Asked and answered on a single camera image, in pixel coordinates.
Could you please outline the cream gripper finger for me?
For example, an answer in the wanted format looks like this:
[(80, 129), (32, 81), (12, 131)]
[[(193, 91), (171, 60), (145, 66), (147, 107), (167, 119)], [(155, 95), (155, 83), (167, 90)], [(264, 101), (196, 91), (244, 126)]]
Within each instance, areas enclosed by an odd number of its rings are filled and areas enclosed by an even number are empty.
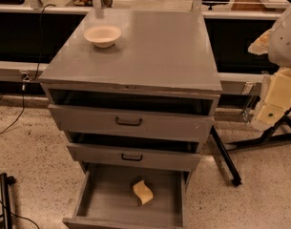
[(265, 76), (251, 125), (260, 131), (273, 127), (291, 108), (291, 68), (280, 67)]
[(248, 51), (255, 55), (268, 54), (271, 32), (272, 30), (265, 31), (253, 43), (250, 44)]

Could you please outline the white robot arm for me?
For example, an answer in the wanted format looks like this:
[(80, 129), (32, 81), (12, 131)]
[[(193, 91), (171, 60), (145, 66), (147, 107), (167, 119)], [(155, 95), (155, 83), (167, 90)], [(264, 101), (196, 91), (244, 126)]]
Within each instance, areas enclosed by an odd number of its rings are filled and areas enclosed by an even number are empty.
[(271, 29), (264, 32), (248, 48), (252, 54), (267, 54), (279, 69), (265, 76), (251, 125), (260, 131), (273, 127), (291, 108), (291, 4)]

